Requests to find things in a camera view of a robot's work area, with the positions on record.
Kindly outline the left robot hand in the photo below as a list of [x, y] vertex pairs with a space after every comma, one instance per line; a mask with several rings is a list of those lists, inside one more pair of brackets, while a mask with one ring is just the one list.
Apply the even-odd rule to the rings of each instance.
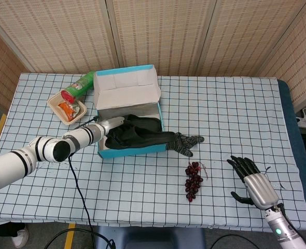
[[123, 123], [124, 123], [124, 117], [114, 117], [111, 119], [101, 121], [99, 124], [103, 127], [104, 134], [107, 135], [111, 129], [121, 126]]

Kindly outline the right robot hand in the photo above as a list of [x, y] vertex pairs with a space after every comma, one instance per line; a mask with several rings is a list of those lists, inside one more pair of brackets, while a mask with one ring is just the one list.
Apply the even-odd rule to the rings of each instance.
[[254, 205], [260, 210], [267, 210], [278, 204], [279, 197], [270, 181], [252, 160], [231, 156], [227, 162], [233, 167], [249, 194], [249, 197], [240, 197], [232, 191], [231, 195], [237, 202]]

